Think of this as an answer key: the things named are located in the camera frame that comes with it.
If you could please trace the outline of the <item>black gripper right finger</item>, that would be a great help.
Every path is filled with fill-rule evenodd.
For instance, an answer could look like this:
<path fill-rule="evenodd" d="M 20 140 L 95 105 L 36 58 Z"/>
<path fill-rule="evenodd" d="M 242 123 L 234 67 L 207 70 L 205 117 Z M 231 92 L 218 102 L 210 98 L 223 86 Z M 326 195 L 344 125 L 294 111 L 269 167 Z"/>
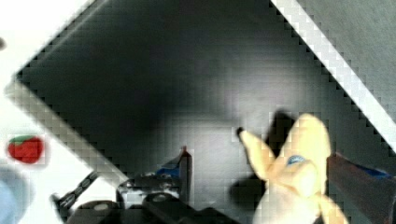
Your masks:
<path fill-rule="evenodd" d="M 327 158 L 327 176 L 372 224 L 395 224 L 396 182 L 393 175 L 334 153 Z"/>

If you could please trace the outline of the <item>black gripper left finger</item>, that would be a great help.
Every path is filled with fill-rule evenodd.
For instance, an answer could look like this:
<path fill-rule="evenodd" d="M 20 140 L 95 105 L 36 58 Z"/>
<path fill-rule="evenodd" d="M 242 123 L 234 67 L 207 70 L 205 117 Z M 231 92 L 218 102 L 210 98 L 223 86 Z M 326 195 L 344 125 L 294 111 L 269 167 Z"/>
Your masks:
<path fill-rule="evenodd" d="M 181 187 L 179 188 L 179 199 L 183 203 L 190 200 L 191 176 L 192 176 L 192 155 L 188 152 L 187 147 L 181 148 L 180 153 L 172 160 L 164 164 L 155 172 L 156 175 L 170 175 L 179 179 Z"/>

